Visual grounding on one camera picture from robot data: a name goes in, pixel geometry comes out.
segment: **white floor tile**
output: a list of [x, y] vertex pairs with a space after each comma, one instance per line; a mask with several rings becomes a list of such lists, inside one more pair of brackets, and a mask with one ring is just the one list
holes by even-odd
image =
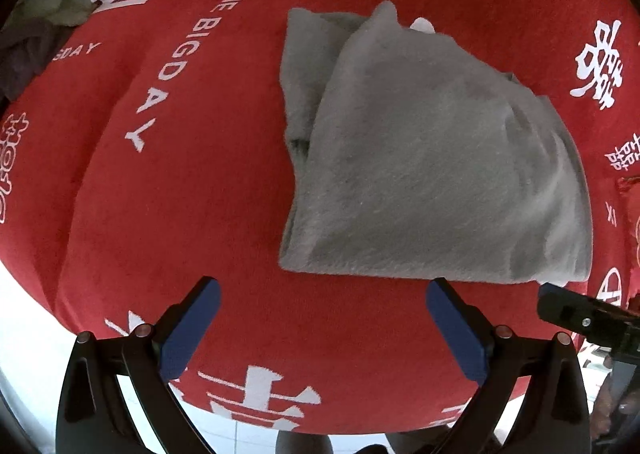
[[256, 445], [238, 441], [236, 444], [236, 454], [274, 454], [275, 445]]
[[267, 445], [273, 447], [276, 445], [276, 437], [278, 431], [266, 427], [258, 427], [248, 423], [238, 422], [238, 441], [247, 443], [255, 443], [256, 445]]
[[43, 451], [54, 447], [60, 389], [75, 339], [0, 263], [0, 369], [15, 395], [14, 411]]
[[223, 418], [212, 412], [207, 412], [193, 405], [181, 402], [189, 419], [197, 427], [201, 434], [214, 434], [225, 438], [236, 437], [236, 422], [229, 418]]
[[507, 439], [509, 431], [511, 430], [513, 423], [516, 421], [523, 401], [524, 396], [515, 398], [514, 400], [511, 400], [504, 408], [502, 417], [500, 418], [498, 425], [496, 425], [495, 427], [495, 435], [501, 442], [504, 443], [504, 440]]
[[216, 454], [235, 454], [236, 452], [236, 442], [233, 439], [214, 436], [213, 434], [202, 434], [202, 437], [207, 440], [207, 443], [216, 451]]

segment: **red tablecloth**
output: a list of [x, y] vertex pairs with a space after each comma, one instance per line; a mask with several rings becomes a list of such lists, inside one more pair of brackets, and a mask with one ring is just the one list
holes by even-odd
[[[218, 278], [222, 309], [175, 387], [225, 416], [344, 434], [453, 420], [475, 386], [425, 309], [426, 281], [277, 265], [293, 190], [278, 85], [287, 11], [367, 15], [382, 0], [113, 1], [5, 116], [0, 257], [15, 278], [69, 329], [99, 337]], [[392, 1], [402, 22], [426, 17], [549, 95], [588, 176], [588, 291], [625, 298], [611, 215], [615, 179], [640, 174], [640, 23], [628, 0]], [[495, 324], [548, 338], [537, 288], [456, 284]]]

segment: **gray towel fold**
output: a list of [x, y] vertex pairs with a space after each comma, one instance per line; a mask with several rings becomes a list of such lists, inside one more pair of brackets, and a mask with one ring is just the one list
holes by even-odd
[[289, 12], [280, 69], [296, 192], [294, 272], [488, 282], [585, 280], [582, 164], [546, 97], [442, 34]]

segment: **black clamp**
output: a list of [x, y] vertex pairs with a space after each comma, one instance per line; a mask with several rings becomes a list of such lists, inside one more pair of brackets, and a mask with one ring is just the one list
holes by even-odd
[[542, 320], [580, 333], [592, 344], [610, 349], [612, 412], [609, 432], [592, 442], [593, 454], [640, 452], [640, 414], [620, 412], [618, 403], [640, 389], [640, 317], [603, 301], [549, 284], [540, 287], [538, 315]]
[[492, 326], [443, 278], [430, 282], [427, 306], [476, 394], [434, 454], [480, 454], [516, 381], [530, 376], [516, 421], [500, 454], [588, 454], [589, 411], [571, 337], [521, 338]]
[[167, 453], [215, 454], [174, 397], [180, 376], [220, 307], [220, 287], [203, 277], [155, 326], [128, 337], [97, 340], [84, 331], [66, 368], [56, 425], [61, 454], [149, 454], [131, 419], [116, 375], [129, 376]]

